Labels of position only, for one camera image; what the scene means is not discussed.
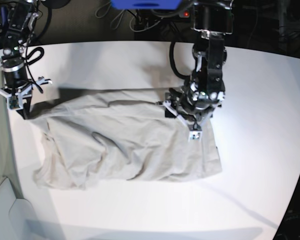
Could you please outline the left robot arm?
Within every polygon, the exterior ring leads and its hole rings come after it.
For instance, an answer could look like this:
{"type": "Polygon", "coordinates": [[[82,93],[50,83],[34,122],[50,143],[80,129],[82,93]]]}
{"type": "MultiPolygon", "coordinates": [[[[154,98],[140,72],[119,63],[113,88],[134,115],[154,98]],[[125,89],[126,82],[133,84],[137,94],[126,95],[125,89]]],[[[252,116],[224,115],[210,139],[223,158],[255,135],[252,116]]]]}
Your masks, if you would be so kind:
{"type": "Polygon", "coordinates": [[[173,73],[183,80],[183,86],[170,88],[160,105],[167,118],[176,118],[188,128],[188,139],[200,141],[203,127],[225,98],[223,65],[227,60],[225,35],[233,32],[231,0],[184,0],[172,11],[152,10],[163,19],[175,17],[186,10],[190,13],[191,29],[198,32],[192,47],[195,66],[190,75],[178,72],[174,49],[169,47],[169,62],[173,73]]]}

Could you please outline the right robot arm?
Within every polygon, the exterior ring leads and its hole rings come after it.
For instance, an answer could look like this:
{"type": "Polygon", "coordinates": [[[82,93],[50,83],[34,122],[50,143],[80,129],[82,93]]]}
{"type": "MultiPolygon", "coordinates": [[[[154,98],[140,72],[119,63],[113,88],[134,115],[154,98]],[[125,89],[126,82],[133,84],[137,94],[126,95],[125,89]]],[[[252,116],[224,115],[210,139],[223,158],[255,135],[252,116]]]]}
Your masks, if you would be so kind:
{"type": "Polygon", "coordinates": [[[30,72],[30,66],[45,54],[40,46],[28,51],[35,37],[39,5],[38,0],[19,0],[10,9],[1,9],[0,96],[5,98],[8,110],[16,111],[25,120],[30,116],[33,90],[42,93],[41,86],[52,83],[43,76],[35,79],[30,72]]]}

